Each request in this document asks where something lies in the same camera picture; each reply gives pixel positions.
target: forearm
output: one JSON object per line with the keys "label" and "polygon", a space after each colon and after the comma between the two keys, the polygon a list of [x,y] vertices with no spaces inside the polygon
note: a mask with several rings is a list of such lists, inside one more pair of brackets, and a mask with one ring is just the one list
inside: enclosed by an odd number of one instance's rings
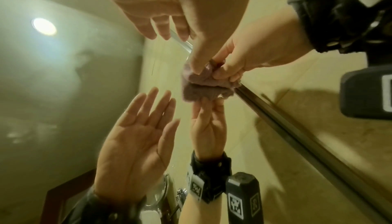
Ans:
{"label": "forearm", "polygon": [[181,211],[179,224],[219,224],[221,212],[222,196],[206,204],[189,194]]}

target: ceiling light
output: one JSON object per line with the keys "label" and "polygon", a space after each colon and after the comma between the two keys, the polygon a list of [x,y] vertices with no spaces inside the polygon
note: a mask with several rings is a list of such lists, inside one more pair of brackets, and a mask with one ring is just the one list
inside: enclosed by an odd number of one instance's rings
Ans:
{"label": "ceiling light", "polygon": [[33,24],[34,29],[36,29],[41,34],[55,35],[57,33],[56,26],[44,18],[35,18],[31,23]]}

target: towel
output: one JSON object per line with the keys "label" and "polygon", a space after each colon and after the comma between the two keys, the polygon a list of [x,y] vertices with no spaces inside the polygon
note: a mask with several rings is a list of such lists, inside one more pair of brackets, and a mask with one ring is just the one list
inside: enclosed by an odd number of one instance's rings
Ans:
{"label": "towel", "polygon": [[209,100],[215,100],[218,97],[227,99],[234,95],[234,89],[239,87],[240,80],[230,82],[229,79],[216,80],[212,73],[221,65],[214,66],[208,63],[200,75],[194,74],[188,62],[185,63],[182,73],[182,91],[183,100],[186,102],[195,102],[202,97]]}

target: purple towel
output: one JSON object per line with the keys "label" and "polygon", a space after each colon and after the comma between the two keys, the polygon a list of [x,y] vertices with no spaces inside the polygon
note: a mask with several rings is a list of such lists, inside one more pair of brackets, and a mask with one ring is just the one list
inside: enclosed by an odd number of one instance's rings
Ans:
{"label": "purple towel", "polygon": [[202,97],[214,100],[220,96],[224,99],[233,96],[234,88],[241,85],[240,80],[230,82],[228,79],[214,79],[212,73],[219,67],[220,65],[214,67],[211,63],[208,63],[203,72],[197,75],[192,72],[189,63],[185,63],[182,73],[183,100],[195,102]]}

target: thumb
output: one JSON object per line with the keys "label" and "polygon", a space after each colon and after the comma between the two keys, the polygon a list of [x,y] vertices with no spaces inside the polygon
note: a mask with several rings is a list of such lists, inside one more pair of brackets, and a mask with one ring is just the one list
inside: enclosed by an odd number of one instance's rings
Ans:
{"label": "thumb", "polygon": [[165,167],[169,166],[170,159],[172,157],[174,138],[179,124],[180,119],[176,119],[168,123],[163,129],[162,136],[158,142],[158,155]]}
{"label": "thumb", "polygon": [[228,56],[223,66],[216,70],[212,76],[217,80],[227,79],[239,72],[244,66],[245,56],[237,47],[233,49],[232,54]]}
{"label": "thumb", "polygon": [[211,121],[212,117],[212,102],[207,98],[203,97],[201,99],[201,107],[199,115],[195,122],[196,131],[199,132],[204,130]]}
{"label": "thumb", "polygon": [[189,55],[191,70],[195,74],[200,74],[205,65],[219,51],[225,43],[222,39],[209,40],[197,37],[194,41],[192,53]]}

